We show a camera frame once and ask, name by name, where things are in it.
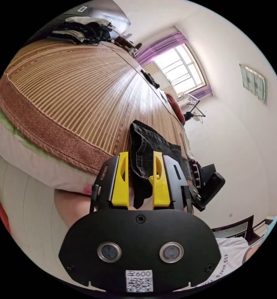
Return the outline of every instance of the purple curtain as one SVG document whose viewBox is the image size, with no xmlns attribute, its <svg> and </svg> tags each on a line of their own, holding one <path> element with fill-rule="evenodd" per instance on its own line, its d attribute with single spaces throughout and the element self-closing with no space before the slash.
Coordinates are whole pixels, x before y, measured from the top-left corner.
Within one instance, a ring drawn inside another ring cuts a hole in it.
<svg viewBox="0 0 277 299">
<path fill-rule="evenodd" d="M 187 42 L 187 39 L 181 32 L 168 35 L 153 44 L 149 45 L 142 51 L 139 51 L 135 60 L 143 67 L 151 62 L 156 56 Z"/>
<path fill-rule="evenodd" d="M 204 96 L 206 96 L 207 94 L 213 94 L 212 93 L 212 88 L 211 86 L 204 86 L 202 88 L 199 88 L 195 91 L 192 91 L 191 93 L 192 96 L 194 96 L 195 98 L 197 98 L 198 100 Z"/>
</svg>

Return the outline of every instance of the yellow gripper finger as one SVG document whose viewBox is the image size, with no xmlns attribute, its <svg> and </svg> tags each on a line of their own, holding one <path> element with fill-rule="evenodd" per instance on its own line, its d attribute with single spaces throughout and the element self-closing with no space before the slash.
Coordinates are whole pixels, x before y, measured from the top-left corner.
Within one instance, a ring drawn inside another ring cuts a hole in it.
<svg viewBox="0 0 277 299">
<path fill-rule="evenodd" d="M 153 175 L 149 177 L 149 181 L 153 186 L 153 209 L 156 207 L 168 207 L 170 205 L 170 193 L 162 153 L 160 152 L 154 151 Z"/>
<path fill-rule="evenodd" d="M 128 152 L 120 153 L 111 202 L 113 206 L 129 209 Z"/>
</svg>

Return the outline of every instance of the picture frame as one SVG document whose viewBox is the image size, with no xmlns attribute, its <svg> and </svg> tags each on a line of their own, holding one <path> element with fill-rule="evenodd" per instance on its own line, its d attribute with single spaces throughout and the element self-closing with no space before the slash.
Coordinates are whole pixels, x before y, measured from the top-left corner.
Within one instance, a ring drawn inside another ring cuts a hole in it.
<svg viewBox="0 0 277 299">
<path fill-rule="evenodd" d="M 239 64 L 243 87 L 250 91 L 262 103 L 265 103 L 265 80 L 262 75 L 249 67 Z"/>
</svg>

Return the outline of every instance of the bamboo mat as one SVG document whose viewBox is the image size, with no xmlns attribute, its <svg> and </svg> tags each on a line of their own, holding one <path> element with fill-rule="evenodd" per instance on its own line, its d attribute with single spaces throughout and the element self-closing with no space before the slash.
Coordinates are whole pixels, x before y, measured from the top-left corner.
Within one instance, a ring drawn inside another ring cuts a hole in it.
<svg viewBox="0 0 277 299">
<path fill-rule="evenodd" d="M 181 146 L 184 129 L 137 62 L 113 44 L 41 40 L 21 49 L 0 81 L 0 107 L 33 143 L 92 173 L 128 151 L 137 119 Z"/>
</svg>

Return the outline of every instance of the window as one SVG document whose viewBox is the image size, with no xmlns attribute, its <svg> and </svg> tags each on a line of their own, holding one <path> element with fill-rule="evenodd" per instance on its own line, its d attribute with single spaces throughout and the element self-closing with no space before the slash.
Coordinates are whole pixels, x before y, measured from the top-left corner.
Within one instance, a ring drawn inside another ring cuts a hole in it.
<svg viewBox="0 0 277 299">
<path fill-rule="evenodd" d="M 204 77 L 186 44 L 154 58 L 175 92 L 188 93 L 206 85 Z"/>
</svg>

